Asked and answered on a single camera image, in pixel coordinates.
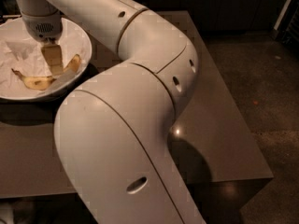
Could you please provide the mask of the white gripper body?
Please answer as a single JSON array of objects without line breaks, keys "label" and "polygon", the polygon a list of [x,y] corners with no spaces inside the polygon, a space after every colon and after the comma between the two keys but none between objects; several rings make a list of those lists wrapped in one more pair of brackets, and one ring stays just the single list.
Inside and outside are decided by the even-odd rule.
[{"label": "white gripper body", "polygon": [[38,42],[57,40],[62,34],[63,25],[59,11],[49,15],[29,15],[23,12],[21,17],[28,34]]}]

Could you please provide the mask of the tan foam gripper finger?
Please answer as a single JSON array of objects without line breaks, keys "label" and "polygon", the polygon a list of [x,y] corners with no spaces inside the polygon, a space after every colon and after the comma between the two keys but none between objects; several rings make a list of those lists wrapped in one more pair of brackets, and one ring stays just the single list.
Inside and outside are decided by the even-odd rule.
[{"label": "tan foam gripper finger", "polygon": [[57,44],[44,44],[41,48],[42,55],[54,76],[59,76],[64,71],[62,49]]}]

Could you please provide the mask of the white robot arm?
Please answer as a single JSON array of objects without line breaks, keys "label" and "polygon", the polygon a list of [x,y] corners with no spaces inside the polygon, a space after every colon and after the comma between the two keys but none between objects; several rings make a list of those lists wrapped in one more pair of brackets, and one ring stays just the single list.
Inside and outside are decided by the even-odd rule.
[{"label": "white robot arm", "polygon": [[54,122],[59,158],[98,224],[206,224],[167,148],[199,59],[176,26],[133,0],[17,0],[29,34],[60,14],[120,63],[85,81]]}]

